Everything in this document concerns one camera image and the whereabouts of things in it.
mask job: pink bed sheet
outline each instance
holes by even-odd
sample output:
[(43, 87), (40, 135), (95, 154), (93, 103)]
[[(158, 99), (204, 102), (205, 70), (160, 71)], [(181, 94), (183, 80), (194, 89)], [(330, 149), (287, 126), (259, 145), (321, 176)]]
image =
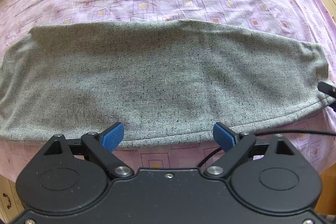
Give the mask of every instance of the pink bed sheet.
[[(336, 25), (321, 0), (0, 0), (0, 12), (1, 60), (6, 49), (36, 25), (198, 19), (320, 43), (329, 60), (330, 79), (335, 80)], [(328, 107), (286, 127), (335, 130), (335, 117)], [(336, 162), (336, 138), (305, 134), (289, 138), (318, 171)], [(15, 181), (41, 145), (0, 141), (0, 174)], [(195, 167), (216, 147), (215, 142), (204, 142), (115, 154), (135, 169)]]

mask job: bed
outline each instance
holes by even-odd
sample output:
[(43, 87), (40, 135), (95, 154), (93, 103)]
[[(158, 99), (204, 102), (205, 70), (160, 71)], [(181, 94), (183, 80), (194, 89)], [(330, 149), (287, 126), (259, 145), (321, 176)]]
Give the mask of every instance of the bed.
[[(171, 21), (196, 19), (265, 31), (299, 41), (320, 43), (335, 81), (336, 25), (321, 0), (0, 0), (0, 59), (6, 49), (36, 25), (92, 21)], [(285, 128), (334, 131), (335, 112), (327, 107)], [(336, 138), (288, 135), (318, 172), (336, 162)], [(0, 140), (0, 175), (12, 181), (43, 143)], [(215, 142), (117, 149), (132, 168), (194, 167), (217, 148)], [(211, 164), (217, 156), (206, 164)]]

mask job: black cable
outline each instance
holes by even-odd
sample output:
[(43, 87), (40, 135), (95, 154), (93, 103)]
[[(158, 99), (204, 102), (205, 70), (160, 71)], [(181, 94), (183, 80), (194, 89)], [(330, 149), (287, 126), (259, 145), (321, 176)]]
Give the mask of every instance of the black cable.
[(220, 147), (213, 150), (209, 155), (207, 155), (198, 165), (197, 167), (200, 168), (204, 163), (207, 162), (208, 159), (210, 159), (213, 155), (217, 154), (220, 150), (222, 150)]
[[(334, 133), (334, 132), (324, 132), (324, 131), (310, 130), (310, 129), (273, 129), (273, 130), (268, 130), (268, 131), (265, 131), (265, 132), (257, 132), (254, 135), (256, 137), (259, 137), (259, 136), (265, 136), (265, 135), (286, 134), (286, 133), (304, 133), (304, 134), (314, 134), (314, 135), (336, 136), (336, 133)], [(202, 167), (202, 165), (204, 165), (207, 162), (207, 160), (209, 160), (213, 155), (217, 154), (220, 150), (222, 150), (220, 147), (213, 150), (209, 155), (207, 155), (197, 165), (197, 167), (198, 168)]]
[(314, 134), (314, 135), (336, 136), (335, 132), (324, 132), (324, 131), (310, 130), (310, 129), (274, 129), (274, 130), (268, 130), (265, 132), (257, 132), (254, 135), (259, 137), (259, 136), (265, 136), (265, 135), (271, 135), (271, 134), (286, 134), (286, 133), (305, 133), (305, 134)]

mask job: gray garment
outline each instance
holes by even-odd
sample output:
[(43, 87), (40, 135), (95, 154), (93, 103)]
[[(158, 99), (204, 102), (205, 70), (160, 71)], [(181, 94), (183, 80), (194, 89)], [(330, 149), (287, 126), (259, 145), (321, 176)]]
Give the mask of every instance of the gray garment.
[(319, 214), (319, 217), (325, 219), (330, 224), (336, 224), (336, 216)]
[(78, 138), (125, 124), (123, 147), (212, 140), (289, 123), (333, 99), (320, 45), (196, 20), (39, 26), (10, 47), (0, 136)]

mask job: blue gripper pad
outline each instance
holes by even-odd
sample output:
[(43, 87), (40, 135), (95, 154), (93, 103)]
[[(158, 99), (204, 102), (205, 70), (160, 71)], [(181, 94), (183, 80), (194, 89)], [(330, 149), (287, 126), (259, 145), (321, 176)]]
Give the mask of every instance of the blue gripper pad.
[(221, 122), (215, 123), (212, 132), (213, 138), (226, 153), (239, 141), (239, 134), (223, 125)]
[(124, 125), (116, 122), (99, 135), (101, 145), (108, 151), (113, 152), (124, 138)]

